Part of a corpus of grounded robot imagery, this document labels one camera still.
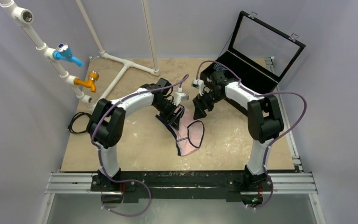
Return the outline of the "pink underwear navy trim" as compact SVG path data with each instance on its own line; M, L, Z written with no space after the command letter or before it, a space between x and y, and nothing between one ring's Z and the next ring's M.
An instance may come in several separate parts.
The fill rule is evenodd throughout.
M178 156L187 156L201 147L205 127L201 120L193 119L192 112L188 108L182 105L179 107L184 109L184 114L180 117L178 130L168 125L159 114L155 117L174 137Z

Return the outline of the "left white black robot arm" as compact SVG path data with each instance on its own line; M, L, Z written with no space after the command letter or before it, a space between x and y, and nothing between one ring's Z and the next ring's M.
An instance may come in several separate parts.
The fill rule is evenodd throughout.
M117 100L99 100L89 119L87 131L91 143L97 147L99 172L104 175L102 185L109 191L119 188L122 180L117 176L120 167L117 161L116 147L120 141L125 119L145 107L153 106L159 112L158 117L167 125L179 127L184 107L175 105L168 98L173 85L160 78L155 84L144 84L135 92Z

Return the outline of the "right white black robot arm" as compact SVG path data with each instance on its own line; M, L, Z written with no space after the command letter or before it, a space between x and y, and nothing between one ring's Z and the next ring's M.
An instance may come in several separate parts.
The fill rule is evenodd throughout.
M267 179L266 163L274 140L284 129L282 113L275 96L259 96L236 78L227 78L223 71L211 75L212 87L206 91L203 80L195 79L192 86L199 93L193 99L193 119L202 119L212 111L214 104L230 99L247 111L248 132L253 139L249 161L244 168L242 184L249 190Z

